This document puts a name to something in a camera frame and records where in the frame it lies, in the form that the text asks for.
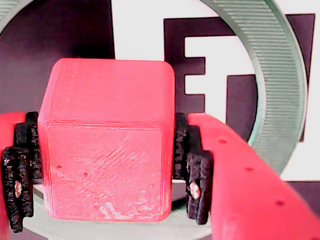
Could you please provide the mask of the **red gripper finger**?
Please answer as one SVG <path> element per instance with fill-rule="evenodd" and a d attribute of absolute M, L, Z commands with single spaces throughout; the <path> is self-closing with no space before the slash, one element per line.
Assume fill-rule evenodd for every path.
<path fill-rule="evenodd" d="M 320 220 L 232 128 L 205 113 L 176 113 L 173 178 L 187 216 L 214 240 L 317 240 Z"/>
<path fill-rule="evenodd" d="M 34 215 L 33 183 L 42 177 L 38 112 L 0 116 L 0 238 L 20 233 Z"/>

